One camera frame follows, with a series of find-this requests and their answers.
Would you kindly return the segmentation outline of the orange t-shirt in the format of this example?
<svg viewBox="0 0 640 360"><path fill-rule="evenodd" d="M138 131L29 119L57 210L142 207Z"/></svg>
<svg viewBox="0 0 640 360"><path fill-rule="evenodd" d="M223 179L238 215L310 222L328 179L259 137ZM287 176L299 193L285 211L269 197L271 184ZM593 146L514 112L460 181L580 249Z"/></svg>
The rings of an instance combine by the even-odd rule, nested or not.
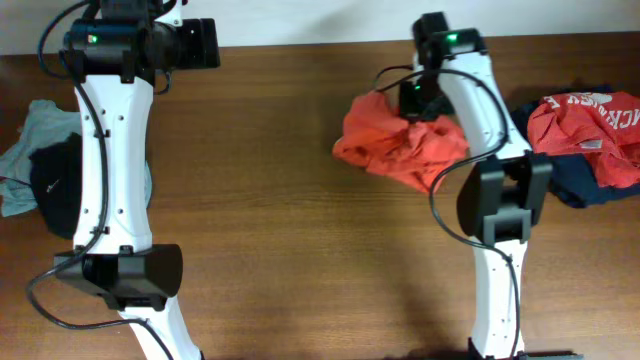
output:
<svg viewBox="0 0 640 360"><path fill-rule="evenodd" d="M464 159L468 149L463 130L448 116L411 123L385 94L372 91L353 100L332 155L427 194L436 176Z"/></svg>

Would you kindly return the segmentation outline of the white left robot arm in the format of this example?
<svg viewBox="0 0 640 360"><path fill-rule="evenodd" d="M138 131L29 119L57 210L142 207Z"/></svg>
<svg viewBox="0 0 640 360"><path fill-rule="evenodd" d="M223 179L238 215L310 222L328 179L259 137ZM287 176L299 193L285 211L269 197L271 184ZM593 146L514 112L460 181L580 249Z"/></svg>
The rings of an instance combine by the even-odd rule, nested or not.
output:
<svg viewBox="0 0 640 360"><path fill-rule="evenodd" d="M158 71L216 68L215 22L77 20L61 53L79 103L82 190L73 250L57 278L119 313L149 359L200 359L178 302L183 257L153 241L146 134Z"/></svg>

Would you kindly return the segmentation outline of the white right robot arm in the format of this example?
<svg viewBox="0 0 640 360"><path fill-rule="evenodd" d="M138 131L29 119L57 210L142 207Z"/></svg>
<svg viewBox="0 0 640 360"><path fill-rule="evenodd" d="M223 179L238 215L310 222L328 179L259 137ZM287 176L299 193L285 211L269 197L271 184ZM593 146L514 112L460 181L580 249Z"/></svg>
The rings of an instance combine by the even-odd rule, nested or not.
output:
<svg viewBox="0 0 640 360"><path fill-rule="evenodd" d="M437 175L471 168L457 198L461 230L454 239L472 247L476 318L468 341L473 359L526 359L521 283L528 241L538 223L552 173L511 120L479 31L452 30L427 14L413 25L412 77L425 86L436 77L469 143L470 158Z"/></svg>

